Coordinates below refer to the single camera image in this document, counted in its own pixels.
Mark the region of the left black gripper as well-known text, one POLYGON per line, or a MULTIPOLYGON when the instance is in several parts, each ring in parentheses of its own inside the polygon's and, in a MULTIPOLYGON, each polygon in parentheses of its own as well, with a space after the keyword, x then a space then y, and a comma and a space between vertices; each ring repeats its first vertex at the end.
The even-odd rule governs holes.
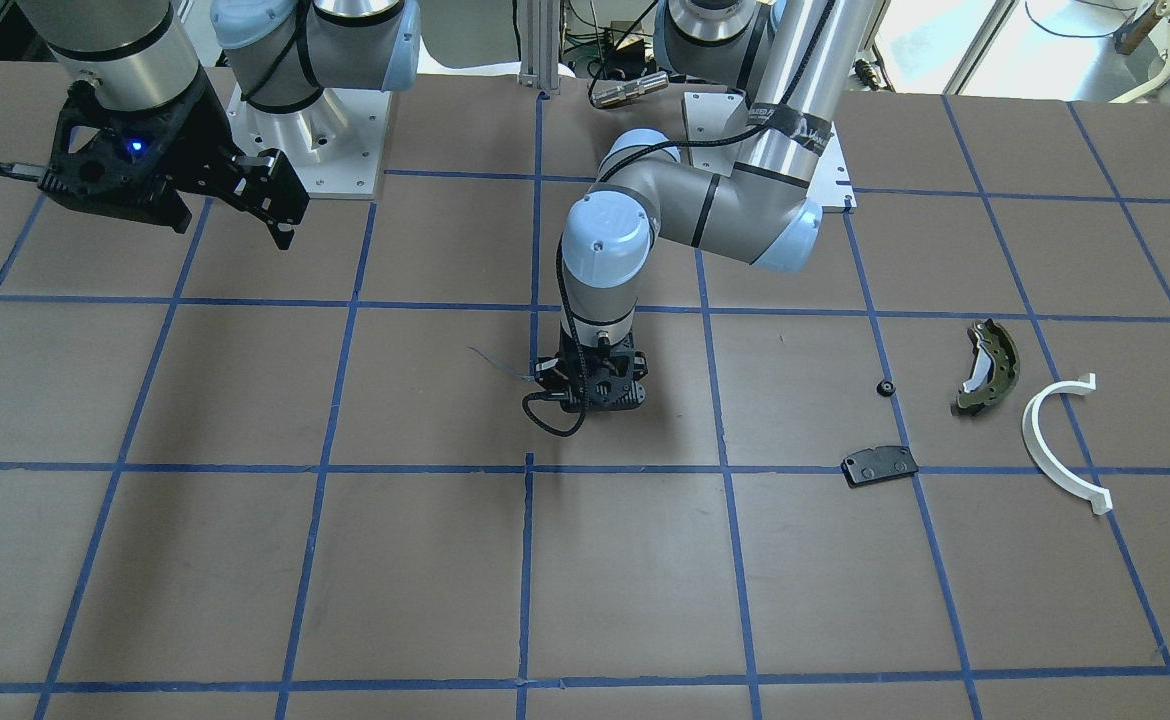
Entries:
POLYGON ((584 405, 590 411, 625 411, 644 405, 646 373, 648 365, 631 332, 613 345, 589 347, 562 331, 558 352, 536 359, 534 380, 566 413, 584 405))

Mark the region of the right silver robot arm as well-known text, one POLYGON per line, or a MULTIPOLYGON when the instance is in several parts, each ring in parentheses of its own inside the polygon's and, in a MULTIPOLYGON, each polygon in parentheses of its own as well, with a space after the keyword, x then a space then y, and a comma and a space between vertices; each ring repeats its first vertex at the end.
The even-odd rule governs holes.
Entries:
POLYGON ((73 77, 42 167, 0 163, 67 210, 188 228, 188 193, 216 197, 292 244, 310 193, 300 169, 355 142, 342 90, 405 91, 421 49, 417 1, 215 1, 248 138, 168 1, 23 1, 73 77))

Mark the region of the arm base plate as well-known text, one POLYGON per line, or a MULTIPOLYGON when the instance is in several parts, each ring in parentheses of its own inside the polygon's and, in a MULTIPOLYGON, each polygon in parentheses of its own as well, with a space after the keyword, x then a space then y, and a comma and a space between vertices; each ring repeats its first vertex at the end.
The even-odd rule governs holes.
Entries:
POLYGON ((393 92, 325 88, 309 108, 266 114, 234 87, 227 115, 245 151, 277 149, 314 199, 370 200, 376 196, 388 136, 393 92))
MULTIPOLYGON (((730 92, 686 91, 682 94, 687 140, 721 140, 745 131, 748 109, 744 96, 730 92)), ((691 167, 728 176, 739 155, 739 145, 684 149, 691 167)), ((808 196, 823 205, 824 213, 838 214, 855 210, 858 201, 837 129, 832 129, 830 146, 815 165, 808 196)))

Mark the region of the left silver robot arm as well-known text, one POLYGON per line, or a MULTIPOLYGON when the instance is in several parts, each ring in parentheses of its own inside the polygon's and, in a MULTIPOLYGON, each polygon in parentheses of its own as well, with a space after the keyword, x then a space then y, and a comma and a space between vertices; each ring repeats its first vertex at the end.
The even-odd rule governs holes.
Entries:
POLYGON ((870 1, 661 1, 663 68, 736 88, 727 173, 691 167, 654 129, 614 140, 567 210, 556 254, 558 352, 536 364, 531 402, 566 413, 635 409, 646 359, 632 324, 644 266, 666 238, 777 272, 800 269, 821 228, 812 193, 832 119, 870 22, 870 1))

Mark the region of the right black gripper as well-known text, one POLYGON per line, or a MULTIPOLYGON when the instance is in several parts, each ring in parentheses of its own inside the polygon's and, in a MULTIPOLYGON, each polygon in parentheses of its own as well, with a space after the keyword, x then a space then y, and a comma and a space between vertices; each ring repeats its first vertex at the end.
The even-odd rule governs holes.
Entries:
POLYGON ((159 108, 117 111, 87 78, 70 83, 37 188, 68 210, 188 228, 183 193, 214 196, 264 222, 278 251, 310 196, 283 151, 250 155, 232 138, 205 70, 159 108))

